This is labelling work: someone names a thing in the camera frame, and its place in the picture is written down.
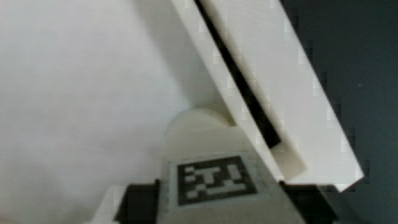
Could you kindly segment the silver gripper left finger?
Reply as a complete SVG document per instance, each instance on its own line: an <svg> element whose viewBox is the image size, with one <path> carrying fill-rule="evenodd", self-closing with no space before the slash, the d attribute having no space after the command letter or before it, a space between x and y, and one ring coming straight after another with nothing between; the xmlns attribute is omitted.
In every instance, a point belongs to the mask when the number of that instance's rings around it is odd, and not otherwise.
<svg viewBox="0 0 398 224"><path fill-rule="evenodd" d="M112 186L87 224L157 224L158 196L158 181Z"/></svg>

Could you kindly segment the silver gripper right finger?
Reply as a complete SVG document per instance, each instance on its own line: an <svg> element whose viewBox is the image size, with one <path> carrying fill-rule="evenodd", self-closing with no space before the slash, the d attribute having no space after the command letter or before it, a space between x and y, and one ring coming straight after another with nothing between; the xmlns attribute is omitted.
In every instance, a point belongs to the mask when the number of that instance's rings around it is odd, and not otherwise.
<svg viewBox="0 0 398 224"><path fill-rule="evenodd" d="M334 185L279 183L306 224L356 224L356 212Z"/></svg>

